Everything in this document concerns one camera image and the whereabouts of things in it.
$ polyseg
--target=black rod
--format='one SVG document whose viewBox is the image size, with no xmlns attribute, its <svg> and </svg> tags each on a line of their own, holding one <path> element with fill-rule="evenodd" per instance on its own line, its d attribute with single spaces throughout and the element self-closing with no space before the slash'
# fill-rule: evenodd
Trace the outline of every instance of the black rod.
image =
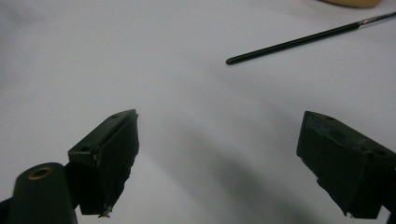
<svg viewBox="0 0 396 224">
<path fill-rule="evenodd" d="M 346 32 L 351 32 L 354 30 L 359 29 L 359 27 L 361 27 L 362 25 L 374 22 L 374 21 L 380 21 L 380 20 L 384 20 L 390 17 L 396 16 L 396 12 L 392 12 L 386 15 L 382 15 L 382 16 L 378 16 L 378 17 L 373 17 L 370 19 L 366 19 L 363 21 L 357 21 L 357 22 L 353 22 L 351 24 L 348 25 L 344 25 L 338 28 L 334 28 L 328 31 L 324 31 L 315 35 L 309 35 L 306 37 L 302 37 L 299 39 L 295 39 L 295 40 L 291 40 L 289 42 L 283 43 L 283 44 L 278 44 L 266 49 L 259 49 L 259 50 L 255 50 L 252 51 L 250 53 L 246 53 L 246 54 L 242 54 L 236 57 L 232 57 L 230 59 L 228 59 L 226 61 L 226 63 L 228 65 L 231 64 L 236 64 L 236 63 L 241 63 L 247 60 L 251 60 L 251 59 L 255 59 L 264 55 L 268 55 L 268 54 L 272 54 L 272 53 L 276 53 L 279 52 L 281 50 L 285 50 L 285 49 L 291 49 L 291 48 L 295 48 L 304 44 L 308 44 L 314 41 L 318 41 L 320 39 L 324 39 L 324 38 L 328 38 L 334 35 L 340 35 Z"/>
</svg>

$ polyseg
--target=black pen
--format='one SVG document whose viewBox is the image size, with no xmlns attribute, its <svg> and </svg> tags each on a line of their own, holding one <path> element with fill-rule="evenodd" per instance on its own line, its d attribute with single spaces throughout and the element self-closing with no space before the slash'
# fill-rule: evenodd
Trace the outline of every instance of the black pen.
<svg viewBox="0 0 396 224">
<path fill-rule="evenodd" d="M 284 49 L 291 49 L 291 48 L 295 48 L 297 46 L 300 45 L 304 45 L 304 44 L 308 44 L 320 39 L 324 39 L 324 38 L 328 38 L 334 35 L 340 35 L 346 32 L 350 32 L 350 31 L 354 31 L 359 29 L 361 26 L 375 22 L 375 21 L 381 21 L 390 17 L 394 17 L 396 16 L 396 12 L 392 12 L 386 15 L 382 15 L 382 16 L 377 16 L 377 17 L 372 17 L 366 20 L 362 20 L 362 21 L 357 21 L 357 22 L 353 22 L 350 23 L 348 25 L 345 26 L 341 26 L 338 28 L 334 28 L 328 31 L 324 31 L 315 35 L 309 35 L 306 37 L 302 37 L 299 39 L 295 39 L 295 40 L 291 40 L 289 42 L 283 43 L 283 44 L 278 44 L 266 49 L 259 49 L 256 51 L 252 51 L 250 53 L 246 53 L 246 54 L 242 54 L 236 57 L 232 57 L 230 59 L 228 59 L 226 61 L 227 64 L 231 65 L 231 64 L 235 64 L 235 63 L 241 63 L 250 59 L 254 59 L 254 58 L 258 58 L 264 55 L 268 55 L 268 54 L 272 54 Z"/>
</svg>

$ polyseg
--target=white table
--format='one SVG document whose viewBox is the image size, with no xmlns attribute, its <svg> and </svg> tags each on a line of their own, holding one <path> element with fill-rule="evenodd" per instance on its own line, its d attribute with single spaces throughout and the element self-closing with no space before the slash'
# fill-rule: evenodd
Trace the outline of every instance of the white table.
<svg viewBox="0 0 396 224">
<path fill-rule="evenodd" d="M 140 154 L 110 219 L 385 223 L 344 217 L 296 156 L 305 110 L 396 148 L 396 20 L 227 58 L 396 10 L 313 0 L 1 1 L 0 200 L 15 178 L 136 108 Z"/>
</svg>

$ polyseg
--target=black plastic part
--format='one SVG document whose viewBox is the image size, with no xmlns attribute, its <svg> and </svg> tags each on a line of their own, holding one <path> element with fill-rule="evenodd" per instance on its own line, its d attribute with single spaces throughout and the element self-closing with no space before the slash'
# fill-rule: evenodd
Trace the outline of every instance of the black plastic part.
<svg viewBox="0 0 396 224">
<path fill-rule="evenodd" d="M 110 116 L 68 151 L 73 205 L 83 215 L 102 215 L 123 192 L 139 150 L 136 111 Z"/>
<path fill-rule="evenodd" d="M 11 206 L 12 198 L 0 202 L 0 224 L 6 224 L 8 219 L 8 211 Z"/>
<path fill-rule="evenodd" d="M 7 223 L 77 223 L 61 164 L 37 165 L 17 178 Z"/>
<path fill-rule="evenodd" d="M 306 111 L 297 155 L 345 215 L 377 218 L 394 194 L 396 154 L 336 119 Z"/>
</svg>

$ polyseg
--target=yellow object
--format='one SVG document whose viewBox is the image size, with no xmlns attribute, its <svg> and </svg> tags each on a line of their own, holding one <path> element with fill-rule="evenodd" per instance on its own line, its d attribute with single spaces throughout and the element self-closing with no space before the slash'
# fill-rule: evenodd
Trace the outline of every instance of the yellow object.
<svg viewBox="0 0 396 224">
<path fill-rule="evenodd" d="M 375 7 L 381 0 L 320 0 L 343 7 Z"/>
</svg>

